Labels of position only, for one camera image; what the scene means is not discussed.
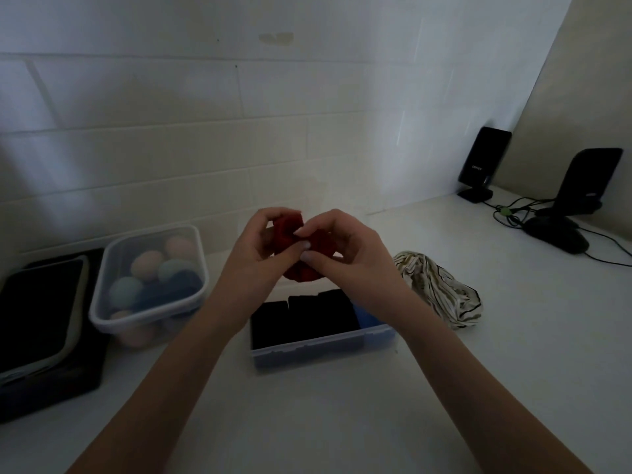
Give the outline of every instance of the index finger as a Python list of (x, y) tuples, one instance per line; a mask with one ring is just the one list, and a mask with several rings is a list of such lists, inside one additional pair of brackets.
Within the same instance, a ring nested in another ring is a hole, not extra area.
[(297, 229), (295, 234), (301, 238), (306, 238), (317, 229), (324, 229), (340, 238), (348, 239), (354, 234), (368, 229), (368, 227), (350, 214), (334, 209), (314, 216), (302, 228)]
[(250, 218), (246, 227), (243, 229), (242, 235), (258, 235), (268, 226), (269, 221), (274, 221), (281, 216), (296, 213), (300, 213), (300, 211), (283, 207), (260, 209), (253, 215), (252, 218)]

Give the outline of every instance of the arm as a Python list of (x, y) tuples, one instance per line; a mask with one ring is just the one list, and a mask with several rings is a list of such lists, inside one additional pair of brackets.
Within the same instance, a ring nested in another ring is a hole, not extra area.
[(296, 234), (319, 228), (332, 233), (343, 258), (306, 251), (301, 259), (399, 332), (485, 472), (590, 472), (407, 287), (375, 231), (334, 210)]
[(228, 341), (265, 301), (309, 243), (269, 258), (268, 221), (294, 211), (260, 210), (235, 243), (204, 306), (79, 456), (69, 474), (161, 472)]

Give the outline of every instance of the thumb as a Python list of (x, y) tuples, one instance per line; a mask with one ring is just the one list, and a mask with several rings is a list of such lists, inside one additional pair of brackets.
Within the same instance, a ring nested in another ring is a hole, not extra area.
[(345, 270), (349, 267), (318, 251), (305, 251), (301, 254), (301, 261), (317, 270), (338, 286), (340, 286), (341, 282), (344, 283)]
[(265, 262), (271, 266), (275, 275), (281, 277), (285, 271), (300, 261), (301, 254), (309, 248), (309, 241), (300, 241), (298, 243), (294, 243), (282, 253), (275, 254), (272, 258), (267, 259)]

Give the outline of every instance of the wall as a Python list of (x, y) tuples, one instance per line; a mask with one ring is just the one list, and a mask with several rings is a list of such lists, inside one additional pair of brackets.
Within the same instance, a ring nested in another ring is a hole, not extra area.
[(589, 223), (632, 239), (632, 0), (573, 0), (495, 183), (555, 197), (585, 148), (625, 149)]
[(12, 252), (258, 206), (450, 193), (512, 128), (570, 0), (3, 0), (0, 220)]

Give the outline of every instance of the red fabric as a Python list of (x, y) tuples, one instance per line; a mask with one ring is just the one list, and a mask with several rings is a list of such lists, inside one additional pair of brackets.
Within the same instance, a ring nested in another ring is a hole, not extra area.
[[(289, 214), (287, 216), (277, 218), (274, 220), (273, 225), (274, 254), (279, 254), (288, 249), (294, 243), (304, 239), (299, 238), (294, 234), (294, 231), (303, 225), (303, 217), (300, 214)], [(312, 251), (318, 251), (330, 258), (332, 258), (334, 253), (336, 253), (336, 243), (333, 239), (331, 239), (329, 233), (323, 229), (314, 231), (314, 233), (307, 238), (307, 241), (312, 243), (312, 247), (310, 248)], [(323, 277), (322, 274), (310, 268), (302, 261), (299, 261), (290, 269), (285, 271), (284, 276), (298, 282), (316, 281), (317, 279)]]

